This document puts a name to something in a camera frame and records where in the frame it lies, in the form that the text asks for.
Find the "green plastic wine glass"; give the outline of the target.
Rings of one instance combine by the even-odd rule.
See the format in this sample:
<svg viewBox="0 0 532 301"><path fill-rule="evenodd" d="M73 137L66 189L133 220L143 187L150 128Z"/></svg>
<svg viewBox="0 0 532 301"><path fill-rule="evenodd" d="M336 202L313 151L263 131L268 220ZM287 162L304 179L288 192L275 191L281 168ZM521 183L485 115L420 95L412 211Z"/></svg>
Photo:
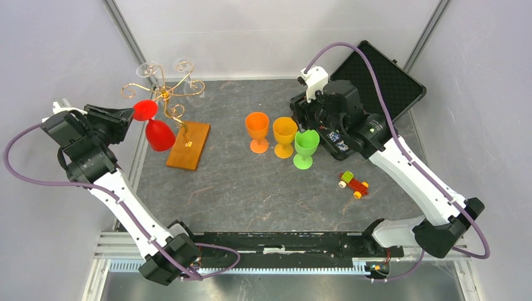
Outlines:
<svg viewBox="0 0 532 301"><path fill-rule="evenodd" d="M316 130L297 132L294 139L294 147L297 154L293 163L300 170L309 169L313 164L312 155L316 152L320 143L320 136Z"/></svg>

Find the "yellow plastic wine glass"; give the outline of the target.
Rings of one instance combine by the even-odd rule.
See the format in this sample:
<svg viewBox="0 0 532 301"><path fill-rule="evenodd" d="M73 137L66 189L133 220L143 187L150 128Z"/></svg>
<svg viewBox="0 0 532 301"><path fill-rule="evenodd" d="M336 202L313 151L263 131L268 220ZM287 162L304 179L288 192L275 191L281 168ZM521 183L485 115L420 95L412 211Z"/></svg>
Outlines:
<svg viewBox="0 0 532 301"><path fill-rule="evenodd" d="M274 152L281 159L288 159L293 154L292 142L298 131L297 124L290 117L279 117L273 123L274 138L277 142Z"/></svg>

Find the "red plastic wine glass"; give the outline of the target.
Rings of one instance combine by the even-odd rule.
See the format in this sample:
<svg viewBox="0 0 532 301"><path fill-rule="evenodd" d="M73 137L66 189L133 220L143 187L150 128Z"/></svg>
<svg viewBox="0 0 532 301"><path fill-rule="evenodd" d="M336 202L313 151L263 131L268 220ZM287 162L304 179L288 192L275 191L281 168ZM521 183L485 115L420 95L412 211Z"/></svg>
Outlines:
<svg viewBox="0 0 532 301"><path fill-rule="evenodd" d="M155 120L158 105L153 100L141 100L134 106L133 119L147 121L145 135L152 150L156 152L168 151L175 143L175 135L170 126L162 120Z"/></svg>

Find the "orange plastic wine glass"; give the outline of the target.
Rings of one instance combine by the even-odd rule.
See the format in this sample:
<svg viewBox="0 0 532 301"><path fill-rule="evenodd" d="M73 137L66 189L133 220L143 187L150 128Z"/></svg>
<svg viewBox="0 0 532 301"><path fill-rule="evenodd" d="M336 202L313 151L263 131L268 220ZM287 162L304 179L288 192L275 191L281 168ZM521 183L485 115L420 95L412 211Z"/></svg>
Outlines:
<svg viewBox="0 0 532 301"><path fill-rule="evenodd" d="M252 112L245 119L245 126L251 137L250 149L256 154L263 154L269 148L266 136L269 132L269 117L263 112Z"/></svg>

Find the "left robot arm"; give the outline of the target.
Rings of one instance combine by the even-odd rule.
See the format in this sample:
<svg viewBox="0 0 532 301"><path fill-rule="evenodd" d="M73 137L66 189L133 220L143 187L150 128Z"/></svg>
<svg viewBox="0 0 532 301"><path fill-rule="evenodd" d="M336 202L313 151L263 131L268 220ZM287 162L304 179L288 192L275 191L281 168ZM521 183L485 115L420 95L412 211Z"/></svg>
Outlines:
<svg viewBox="0 0 532 301"><path fill-rule="evenodd" d="M177 278L201 280L191 266L201 255L196 237L181 225L171 231L156 220L109 148L124 140L135 110L79 109L54 101L52 112L40 128L60 146L58 161L68 180L103 202L131 235L144 259L142 276L161 285Z"/></svg>

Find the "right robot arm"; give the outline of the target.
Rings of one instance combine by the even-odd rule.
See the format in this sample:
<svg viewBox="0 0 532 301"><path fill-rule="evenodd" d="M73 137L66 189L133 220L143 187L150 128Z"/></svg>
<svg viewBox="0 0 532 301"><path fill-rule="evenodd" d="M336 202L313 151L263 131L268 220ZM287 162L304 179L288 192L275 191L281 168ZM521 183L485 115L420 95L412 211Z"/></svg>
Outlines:
<svg viewBox="0 0 532 301"><path fill-rule="evenodd" d="M391 246L419 246L436 258L456 243L484 211L477 198L448 187L407 146L385 114L367 112L358 89L347 80L327 81L291 98L293 119L303 132L314 130L331 155L341 161L357 152L387 173L422 210L417 218L379 219L366 229L364 251L378 256Z"/></svg>

